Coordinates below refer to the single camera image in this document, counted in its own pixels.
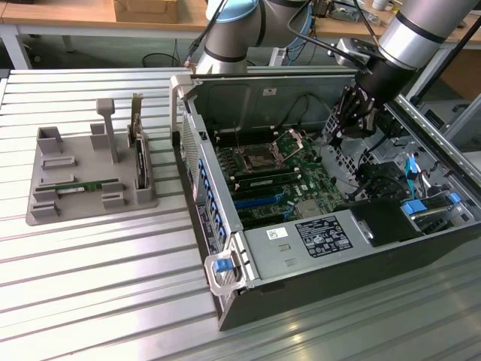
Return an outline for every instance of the blue connector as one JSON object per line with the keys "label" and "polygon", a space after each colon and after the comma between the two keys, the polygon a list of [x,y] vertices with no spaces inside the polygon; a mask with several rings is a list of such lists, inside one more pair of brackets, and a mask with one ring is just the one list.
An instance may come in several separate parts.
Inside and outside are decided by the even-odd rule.
{"label": "blue connector", "polygon": [[452,202],[453,204],[455,204],[455,205],[458,204],[458,203],[461,201],[461,197],[459,196],[458,193],[451,193],[451,194],[449,195],[449,199],[450,199],[451,202]]}
{"label": "blue connector", "polygon": [[220,227],[219,228],[219,241],[220,241],[220,243],[223,244],[226,238],[227,238],[227,235],[225,233],[224,227]]}
{"label": "blue connector", "polygon": [[231,271],[234,269],[234,263],[232,262],[232,259],[216,259],[213,262],[213,270],[216,273],[221,273],[221,272],[226,272],[226,271]]}
{"label": "blue connector", "polygon": [[280,200],[284,197],[284,193],[285,191],[272,197],[250,199],[248,201],[234,201],[234,206],[235,209],[244,209],[257,207],[259,205],[273,205],[280,202]]}
{"label": "blue connector", "polygon": [[283,212],[284,220],[288,220],[291,217],[293,211],[294,211],[294,207],[291,207],[291,209],[289,209],[288,211],[284,211]]}
{"label": "blue connector", "polygon": [[406,159],[406,166],[405,166],[405,174],[407,179],[407,185],[411,190],[411,196],[414,199],[416,194],[416,188],[414,187],[414,180],[418,177],[418,168],[416,167],[416,160],[413,156],[410,156]]}
{"label": "blue connector", "polygon": [[413,199],[412,201],[405,202],[403,204],[403,208],[409,215],[428,210],[419,199]]}

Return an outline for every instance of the gray 3d-printed holder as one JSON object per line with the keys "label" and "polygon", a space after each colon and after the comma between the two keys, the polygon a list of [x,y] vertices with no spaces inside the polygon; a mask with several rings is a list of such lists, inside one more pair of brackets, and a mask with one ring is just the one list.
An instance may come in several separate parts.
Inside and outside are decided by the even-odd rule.
{"label": "gray 3d-printed holder", "polygon": [[[56,127],[38,130],[26,222],[31,225],[75,220],[156,207],[155,182],[148,141],[145,142],[149,187],[137,189],[137,151],[127,134],[112,134],[118,162],[113,162],[107,127],[91,126],[92,135],[64,138]],[[105,135],[96,147],[93,135]],[[97,190],[87,191],[97,183]]]}

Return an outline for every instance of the workbench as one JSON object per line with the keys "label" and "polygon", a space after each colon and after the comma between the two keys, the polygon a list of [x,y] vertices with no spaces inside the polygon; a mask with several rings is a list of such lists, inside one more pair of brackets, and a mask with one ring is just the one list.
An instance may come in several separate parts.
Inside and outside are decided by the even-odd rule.
{"label": "workbench", "polygon": [[[295,67],[250,69],[281,70]],[[0,81],[2,360],[479,355],[480,241],[427,268],[218,332],[169,139],[168,85],[179,73],[185,70],[12,71]],[[112,97],[113,126],[122,132],[133,92],[145,96],[157,208],[27,226],[37,128],[57,126],[63,137],[89,134],[89,124],[101,122],[95,100]]]}

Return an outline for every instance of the circuit board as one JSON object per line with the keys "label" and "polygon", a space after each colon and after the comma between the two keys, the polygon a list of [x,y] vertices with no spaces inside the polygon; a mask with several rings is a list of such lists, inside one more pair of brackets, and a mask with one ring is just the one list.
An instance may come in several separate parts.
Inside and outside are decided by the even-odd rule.
{"label": "circuit board", "polygon": [[327,214],[344,202],[309,138],[292,130],[216,155],[245,229]]}

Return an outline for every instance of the blue tab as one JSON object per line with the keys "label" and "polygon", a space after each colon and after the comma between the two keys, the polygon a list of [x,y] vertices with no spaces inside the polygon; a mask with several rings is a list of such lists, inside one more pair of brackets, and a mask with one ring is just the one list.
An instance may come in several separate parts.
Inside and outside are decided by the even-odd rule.
{"label": "blue tab", "polygon": [[461,201],[461,197],[458,195],[458,193],[451,193],[449,195],[449,199],[451,199],[451,202],[456,204]]}
{"label": "blue tab", "polygon": [[413,156],[406,159],[405,170],[407,179],[414,181],[418,175],[418,167],[416,167],[416,160]]}
{"label": "blue tab", "polygon": [[232,262],[232,259],[217,259],[213,263],[213,270],[216,273],[220,272],[225,272],[225,271],[230,271],[231,269],[234,269],[234,263]]}
{"label": "blue tab", "polygon": [[404,203],[403,208],[409,215],[428,210],[419,199],[413,199],[412,201]]}

